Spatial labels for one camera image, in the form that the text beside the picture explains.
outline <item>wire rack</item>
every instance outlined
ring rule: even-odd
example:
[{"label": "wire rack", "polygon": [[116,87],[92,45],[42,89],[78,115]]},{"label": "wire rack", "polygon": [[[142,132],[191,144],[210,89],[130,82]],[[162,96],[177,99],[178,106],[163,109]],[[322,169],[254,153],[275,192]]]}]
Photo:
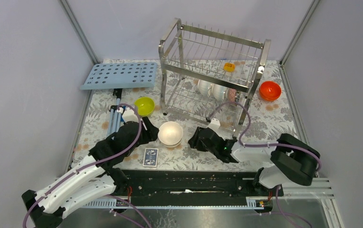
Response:
[{"label": "wire rack", "polygon": [[[221,102],[198,92],[199,79],[240,91],[236,100],[248,108],[263,74],[269,45],[270,40],[256,42],[175,19],[159,44],[163,113],[176,112],[205,121]],[[233,63],[235,70],[225,71],[226,63]],[[180,75],[171,93],[166,92],[168,70]],[[224,128],[234,132],[240,129],[245,116],[235,105],[228,105],[215,115]]]}]

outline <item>dish rack frame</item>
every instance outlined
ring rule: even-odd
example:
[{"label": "dish rack frame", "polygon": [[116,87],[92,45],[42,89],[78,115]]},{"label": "dish rack frame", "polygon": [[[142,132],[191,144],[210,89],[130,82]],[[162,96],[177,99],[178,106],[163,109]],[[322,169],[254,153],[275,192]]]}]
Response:
[{"label": "dish rack frame", "polygon": [[[221,102],[217,102],[210,97],[205,97],[197,91],[183,88],[186,81],[195,82],[197,79],[240,91],[240,96],[236,98],[236,101],[248,109],[264,73],[271,40],[266,39],[264,43],[255,42],[239,38],[239,36],[233,36],[232,33],[227,35],[225,31],[220,33],[219,30],[212,31],[212,28],[207,30],[206,27],[202,29],[199,25],[195,27],[193,24],[190,26],[187,23],[182,24],[181,22],[181,19],[175,18],[159,43],[159,58],[162,71],[160,98],[163,114],[167,115],[168,112],[171,112],[193,119],[199,123],[207,124],[209,113],[220,105]],[[167,41],[170,41],[170,44],[165,48]],[[205,63],[208,63],[208,61],[220,61],[220,63],[218,68],[215,69],[217,64],[215,64],[214,68],[211,66],[206,67],[201,61]],[[235,61],[234,63],[236,65],[242,66],[241,70],[240,68],[235,69],[234,72],[223,70],[223,63],[233,63],[233,61]],[[179,75],[178,82],[170,94],[169,99],[166,101],[168,70]],[[188,110],[187,107],[176,107],[175,104],[177,103],[178,97],[179,99],[191,99],[192,102],[204,105],[208,108],[208,112],[198,114],[192,110]],[[233,121],[233,124],[222,127],[227,131],[233,132],[233,136],[237,136],[246,118],[246,113],[240,107],[232,104],[228,105],[227,112],[234,113],[236,119]]]}]

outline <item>leaf pattern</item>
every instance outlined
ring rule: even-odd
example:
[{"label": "leaf pattern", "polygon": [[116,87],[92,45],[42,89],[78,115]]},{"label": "leaf pattern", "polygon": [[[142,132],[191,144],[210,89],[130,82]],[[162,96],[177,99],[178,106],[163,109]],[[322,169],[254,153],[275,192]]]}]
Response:
[{"label": "leaf pattern", "polygon": [[[178,122],[183,128],[183,140],[177,148],[166,148],[159,140],[156,142],[150,142],[149,144],[140,145],[135,148],[132,154],[127,157],[117,167],[123,169],[150,169],[142,166],[143,154],[145,148],[158,148],[158,166],[159,170],[200,170],[200,171],[257,171],[261,167],[268,167],[271,164],[266,162],[254,162],[247,161],[241,163],[223,163],[218,160],[210,152],[200,152],[195,149],[191,149],[188,145],[188,140],[194,134],[198,126],[205,127],[205,125],[187,119],[184,116],[168,113],[163,115],[161,110],[160,94],[161,94],[161,81],[162,72],[160,63],[156,71],[155,85],[152,88],[134,88],[124,89],[122,96],[122,103],[133,104],[136,99],[142,96],[148,96],[155,102],[155,111],[149,117],[150,121],[156,127],[160,127],[164,122],[175,121]],[[105,60],[104,63],[125,63],[125,62],[152,62],[152,60]],[[200,61],[205,69],[216,70],[220,66],[219,60]],[[174,72],[167,72],[167,85],[165,98],[169,99],[174,86],[179,81],[179,74]],[[282,85],[281,75],[278,69],[276,61],[267,61],[264,75],[260,81],[260,84],[264,81],[274,81],[278,83],[282,88],[282,95],[274,102],[267,102],[259,98],[258,92],[254,94],[253,100],[250,104],[249,113],[252,121],[252,125],[249,130],[243,136],[243,141],[266,141],[275,140],[282,133],[289,133],[297,136],[294,125],[294,118],[289,108],[288,100],[285,94],[284,87]],[[182,84],[182,89],[186,90],[187,97],[194,97],[194,99],[203,99],[198,92],[193,80],[186,79]],[[175,102],[180,106],[185,105],[191,109],[192,113],[199,115],[208,115],[212,110],[191,104],[189,99],[179,96],[175,99]],[[79,137],[78,146],[74,149],[73,161],[71,166],[75,166],[79,161],[85,157],[89,150],[98,141],[104,139],[107,133],[107,126],[109,121],[109,107],[115,104],[115,97],[112,95],[112,90],[95,90],[93,91],[92,101],[89,105],[89,109],[84,121],[81,134]],[[248,124],[248,118],[243,124],[243,129]],[[231,135],[224,135],[226,138],[230,138]]]}]

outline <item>orange bowl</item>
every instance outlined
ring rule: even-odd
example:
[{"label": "orange bowl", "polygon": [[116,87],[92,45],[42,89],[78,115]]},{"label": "orange bowl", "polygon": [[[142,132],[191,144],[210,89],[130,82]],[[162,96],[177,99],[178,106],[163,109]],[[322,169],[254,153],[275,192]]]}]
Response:
[{"label": "orange bowl", "polygon": [[266,101],[275,101],[281,96],[281,87],[273,81],[263,82],[260,85],[260,96]]}]

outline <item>playing card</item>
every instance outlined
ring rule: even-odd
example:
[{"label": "playing card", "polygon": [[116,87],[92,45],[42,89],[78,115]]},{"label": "playing card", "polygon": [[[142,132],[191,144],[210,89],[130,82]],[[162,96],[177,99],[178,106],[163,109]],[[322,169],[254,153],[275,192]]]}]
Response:
[{"label": "playing card", "polygon": [[158,164],[158,149],[146,148],[144,153],[143,166],[156,167]]}]

